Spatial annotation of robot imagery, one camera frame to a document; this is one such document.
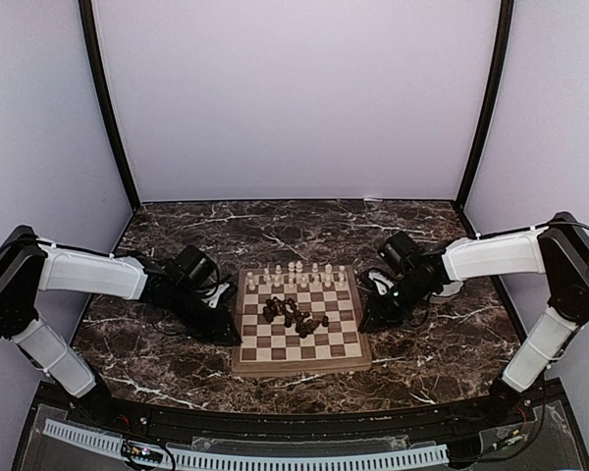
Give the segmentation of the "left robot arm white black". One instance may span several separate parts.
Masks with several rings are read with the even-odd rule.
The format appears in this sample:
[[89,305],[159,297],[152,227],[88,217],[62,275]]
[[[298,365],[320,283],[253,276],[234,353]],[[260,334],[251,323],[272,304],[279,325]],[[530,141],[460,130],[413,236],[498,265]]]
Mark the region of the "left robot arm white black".
[[47,292],[103,295],[150,305],[173,314],[187,336],[203,343],[237,346],[241,335],[229,299],[234,283],[215,262],[188,245],[172,258],[144,253],[102,253],[39,236],[17,226],[0,245],[0,340],[13,342],[69,396],[98,428],[119,419],[104,380],[38,310]]

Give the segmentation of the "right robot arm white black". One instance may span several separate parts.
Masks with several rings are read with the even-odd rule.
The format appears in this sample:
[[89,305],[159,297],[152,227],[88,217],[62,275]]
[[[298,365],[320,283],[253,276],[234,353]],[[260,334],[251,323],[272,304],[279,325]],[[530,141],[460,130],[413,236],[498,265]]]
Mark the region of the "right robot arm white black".
[[400,326],[420,301],[450,299],[474,279],[528,281],[544,299],[543,311],[525,327],[526,337],[496,381],[501,387],[481,405],[481,416],[501,426],[517,412],[518,394],[561,359],[589,322],[589,225],[569,212],[508,231],[475,234],[426,248],[398,232],[379,247],[385,270],[364,275],[369,288],[359,329]]

